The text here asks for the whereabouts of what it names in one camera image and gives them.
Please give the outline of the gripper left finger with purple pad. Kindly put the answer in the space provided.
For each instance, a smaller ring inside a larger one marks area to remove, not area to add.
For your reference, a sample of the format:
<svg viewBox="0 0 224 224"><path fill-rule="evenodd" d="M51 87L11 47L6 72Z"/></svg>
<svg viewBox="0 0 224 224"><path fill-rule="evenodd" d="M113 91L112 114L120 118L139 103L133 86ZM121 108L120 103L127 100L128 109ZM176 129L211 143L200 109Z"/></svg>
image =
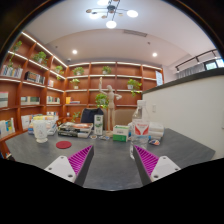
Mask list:
<svg viewBox="0 0 224 224"><path fill-rule="evenodd" d="M54 175L82 186L94 155L94 146L90 145L66 157L59 156L45 168Z"/></svg>

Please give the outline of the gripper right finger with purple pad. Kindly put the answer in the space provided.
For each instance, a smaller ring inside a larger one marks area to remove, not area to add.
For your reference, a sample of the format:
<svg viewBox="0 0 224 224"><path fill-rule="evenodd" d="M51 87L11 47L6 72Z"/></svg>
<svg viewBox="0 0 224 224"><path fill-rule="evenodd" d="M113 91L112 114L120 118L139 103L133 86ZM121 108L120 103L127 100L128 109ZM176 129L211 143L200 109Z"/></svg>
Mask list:
<svg viewBox="0 0 224 224"><path fill-rule="evenodd" d="M143 185L180 170L180 167L167 156L158 157L139 146L134 146L133 155Z"/></svg>

